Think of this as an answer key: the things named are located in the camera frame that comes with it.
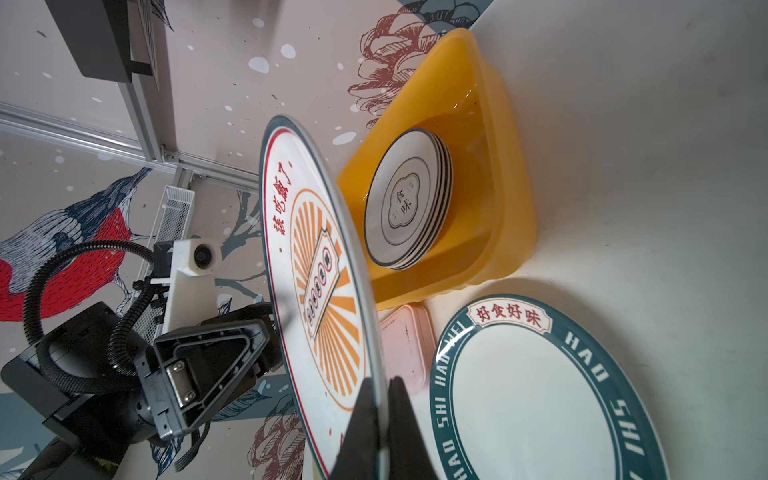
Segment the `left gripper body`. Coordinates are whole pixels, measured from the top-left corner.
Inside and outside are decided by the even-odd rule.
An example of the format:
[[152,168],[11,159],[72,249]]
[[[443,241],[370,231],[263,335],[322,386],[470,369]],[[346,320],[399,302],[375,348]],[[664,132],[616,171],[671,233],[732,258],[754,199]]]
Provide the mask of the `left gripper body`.
[[269,302],[158,337],[134,366],[162,441],[183,438],[282,365]]

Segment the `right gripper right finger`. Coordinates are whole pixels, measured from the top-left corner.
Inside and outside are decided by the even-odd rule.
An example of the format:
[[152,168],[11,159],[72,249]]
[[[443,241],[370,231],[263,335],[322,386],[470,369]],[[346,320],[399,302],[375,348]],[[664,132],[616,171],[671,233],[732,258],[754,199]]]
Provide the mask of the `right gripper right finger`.
[[389,382],[388,410],[387,479],[436,480],[436,472],[421,435],[407,387],[401,377],[394,377]]

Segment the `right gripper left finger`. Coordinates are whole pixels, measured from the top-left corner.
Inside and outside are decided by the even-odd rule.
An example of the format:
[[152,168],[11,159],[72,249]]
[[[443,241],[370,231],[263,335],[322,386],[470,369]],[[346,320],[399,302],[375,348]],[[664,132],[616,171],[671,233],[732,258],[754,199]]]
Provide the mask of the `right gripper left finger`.
[[378,409],[374,402],[372,381],[366,378],[361,384],[344,440],[329,478],[331,480],[377,479],[379,430]]

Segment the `small green rim plate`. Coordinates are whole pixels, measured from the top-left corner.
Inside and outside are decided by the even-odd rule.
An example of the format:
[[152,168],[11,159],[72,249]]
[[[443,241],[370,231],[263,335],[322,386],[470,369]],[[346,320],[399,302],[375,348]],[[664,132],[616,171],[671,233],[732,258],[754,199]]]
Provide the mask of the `small green rim plate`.
[[489,295],[443,329],[429,384],[448,479],[664,479],[648,413],[609,352],[532,298]]

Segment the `small orange sunburst plate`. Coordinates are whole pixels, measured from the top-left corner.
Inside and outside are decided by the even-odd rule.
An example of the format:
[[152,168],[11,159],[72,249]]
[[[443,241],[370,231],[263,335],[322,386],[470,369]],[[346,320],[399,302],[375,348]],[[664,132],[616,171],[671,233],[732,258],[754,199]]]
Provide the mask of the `small orange sunburst plate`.
[[390,473],[387,387],[370,278],[350,212],[300,123],[272,118],[261,147],[263,249],[283,359],[306,440],[324,478],[353,447],[361,388],[371,393],[366,477]]

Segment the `white plate emblem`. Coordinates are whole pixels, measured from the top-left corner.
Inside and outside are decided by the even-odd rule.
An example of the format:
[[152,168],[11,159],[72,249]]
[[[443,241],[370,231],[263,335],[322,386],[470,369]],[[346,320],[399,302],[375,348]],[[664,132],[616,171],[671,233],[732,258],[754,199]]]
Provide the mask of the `white plate emblem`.
[[405,270],[423,242],[441,201],[446,174],[432,132],[414,128],[390,145],[367,195],[364,239],[378,266]]

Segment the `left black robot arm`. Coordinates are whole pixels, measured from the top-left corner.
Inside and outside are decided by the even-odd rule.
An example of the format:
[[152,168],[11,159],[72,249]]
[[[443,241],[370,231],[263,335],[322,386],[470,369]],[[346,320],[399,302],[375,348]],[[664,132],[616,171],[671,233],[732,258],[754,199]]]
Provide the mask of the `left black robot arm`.
[[[139,295],[116,314],[104,303],[52,331],[42,326],[45,288],[63,266],[105,251],[150,264],[135,283]],[[143,341],[134,326],[148,308],[168,307],[171,288],[159,274],[170,246],[125,240],[71,246],[33,276],[23,303],[27,349],[6,364],[2,380],[43,418],[54,437],[20,472],[23,479],[111,479],[128,448],[148,442],[176,450],[177,471],[199,454],[214,418],[282,362],[268,302]]]

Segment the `yellow plastic bin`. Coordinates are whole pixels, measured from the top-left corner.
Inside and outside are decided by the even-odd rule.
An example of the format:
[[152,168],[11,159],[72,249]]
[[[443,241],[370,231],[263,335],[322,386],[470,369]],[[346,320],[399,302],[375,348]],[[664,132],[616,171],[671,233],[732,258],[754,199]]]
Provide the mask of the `yellow plastic bin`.
[[387,148],[422,128],[448,147],[453,192],[433,247],[415,266],[367,264],[378,310],[514,273],[532,254],[536,215],[507,86],[473,34],[456,29],[426,56],[337,177],[359,234]]

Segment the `pink rectangular box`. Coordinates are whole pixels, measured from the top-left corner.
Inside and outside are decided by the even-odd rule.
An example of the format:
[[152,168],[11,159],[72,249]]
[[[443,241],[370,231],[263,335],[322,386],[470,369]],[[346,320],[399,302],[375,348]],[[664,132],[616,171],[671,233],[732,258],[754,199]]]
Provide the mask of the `pink rectangular box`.
[[406,304],[380,321],[385,371],[413,396],[428,387],[436,341],[427,308]]

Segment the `black wall basket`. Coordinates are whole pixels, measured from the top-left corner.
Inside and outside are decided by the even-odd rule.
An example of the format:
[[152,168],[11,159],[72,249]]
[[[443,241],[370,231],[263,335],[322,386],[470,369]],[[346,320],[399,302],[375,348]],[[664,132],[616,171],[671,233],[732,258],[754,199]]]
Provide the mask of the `black wall basket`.
[[81,74],[87,78],[130,84],[135,74],[152,77],[157,68],[152,19],[169,23],[163,1],[137,3],[149,60],[131,56],[126,1],[47,0],[46,6]]

